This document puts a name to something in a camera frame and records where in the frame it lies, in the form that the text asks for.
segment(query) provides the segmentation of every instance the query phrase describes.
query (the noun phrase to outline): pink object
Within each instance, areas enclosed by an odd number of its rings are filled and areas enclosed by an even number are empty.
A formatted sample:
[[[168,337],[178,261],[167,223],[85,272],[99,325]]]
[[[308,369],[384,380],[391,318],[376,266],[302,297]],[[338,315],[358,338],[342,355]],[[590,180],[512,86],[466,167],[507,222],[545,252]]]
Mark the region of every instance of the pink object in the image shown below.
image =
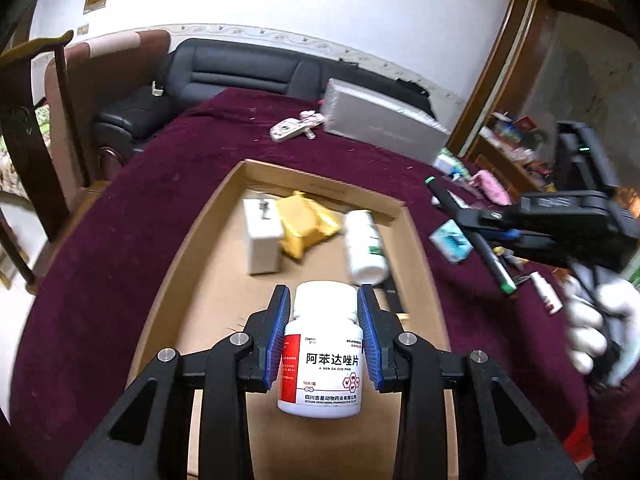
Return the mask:
[[[471,185],[484,191],[486,197],[497,205],[511,205],[511,198],[502,184],[487,170],[478,171],[471,179]]]

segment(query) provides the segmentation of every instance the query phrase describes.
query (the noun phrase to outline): gloved hand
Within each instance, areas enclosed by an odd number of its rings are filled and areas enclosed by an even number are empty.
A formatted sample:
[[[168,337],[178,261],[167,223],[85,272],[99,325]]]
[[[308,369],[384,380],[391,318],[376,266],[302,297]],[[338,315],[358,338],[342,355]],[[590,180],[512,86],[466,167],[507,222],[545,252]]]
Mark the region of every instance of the gloved hand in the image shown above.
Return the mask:
[[[569,359],[578,373],[588,375],[593,369],[593,357],[604,354],[607,349],[607,341],[598,331],[603,319],[572,276],[564,291],[569,298],[565,305]],[[618,341],[622,351],[607,378],[607,386],[616,387],[640,359],[640,293],[627,280],[612,274],[605,284],[596,288],[596,296],[607,314],[622,318],[622,340]]]

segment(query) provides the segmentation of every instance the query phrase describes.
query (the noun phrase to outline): cardboard box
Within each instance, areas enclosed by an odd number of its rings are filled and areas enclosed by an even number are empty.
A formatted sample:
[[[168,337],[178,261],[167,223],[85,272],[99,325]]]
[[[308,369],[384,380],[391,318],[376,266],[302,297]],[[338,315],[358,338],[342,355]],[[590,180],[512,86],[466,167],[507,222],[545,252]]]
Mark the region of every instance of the cardboard box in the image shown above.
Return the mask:
[[[320,113],[324,130],[433,164],[449,132],[427,112],[397,99],[329,79]]]
[[[336,235],[305,252],[301,263],[282,256],[281,272],[248,276],[244,264],[242,199],[252,192],[289,196],[294,190],[337,212],[369,209],[382,235],[408,330],[449,349],[440,303],[409,211],[396,199],[302,171],[245,160],[218,187],[184,239],[162,283],[131,365],[129,381],[165,347],[181,354],[211,348],[242,330],[252,312],[266,307],[273,288],[292,294],[303,282],[348,283],[346,250]],[[384,295],[378,297],[385,304]],[[379,394],[364,381],[359,415],[321,420],[288,415],[276,405],[279,382],[268,394],[247,394],[254,473],[257,480],[392,477],[401,394]],[[200,392],[196,393],[189,473],[197,476]],[[452,402],[447,397],[450,478],[457,478]]]

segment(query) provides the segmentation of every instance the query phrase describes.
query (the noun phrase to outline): cardboard tray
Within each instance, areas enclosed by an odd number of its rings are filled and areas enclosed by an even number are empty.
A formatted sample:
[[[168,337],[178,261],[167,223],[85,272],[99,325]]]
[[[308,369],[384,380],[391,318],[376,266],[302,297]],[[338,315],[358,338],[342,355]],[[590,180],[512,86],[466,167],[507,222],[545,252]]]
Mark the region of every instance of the cardboard tray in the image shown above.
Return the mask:
[[[300,283],[311,280],[349,283],[341,235],[309,248],[301,263],[282,256],[281,270],[276,274],[246,274],[241,199],[252,192],[289,196],[294,190],[306,192],[339,213],[354,208],[372,212],[408,314],[405,328],[437,348],[449,349],[433,278],[414,223],[402,202],[302,171],[245,160],[220,184],[178,250],[138,341],[129,382],[162,348],[173,347],[181,354],[197,352],[242,330],[252,312],[266,308],[279,283],[287,285],[292,296]],[[378,299],[384,307],[382,293]],[[255,478],[391,478],[400,394],[382,395],[370,381],[364,381],[364,385],[360,414],[337,420],[281,412],[276,405],[279,382],[266,395],[247,394]],[[196,476],[200,393],[196,393],[194,402],[189,456],[189,473]],[[448,397],[449,477],[456,478],[452,413]]]

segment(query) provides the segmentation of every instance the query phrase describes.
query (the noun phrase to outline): silver box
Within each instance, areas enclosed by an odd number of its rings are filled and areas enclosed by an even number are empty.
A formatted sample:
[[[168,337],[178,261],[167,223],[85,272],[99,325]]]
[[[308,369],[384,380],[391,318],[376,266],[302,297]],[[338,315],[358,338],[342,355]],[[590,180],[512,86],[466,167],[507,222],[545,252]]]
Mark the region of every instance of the silver box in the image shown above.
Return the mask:
[[[329,79],[320,113],[324,130],[433,164],[449,132],[428,113],[338,79]]]

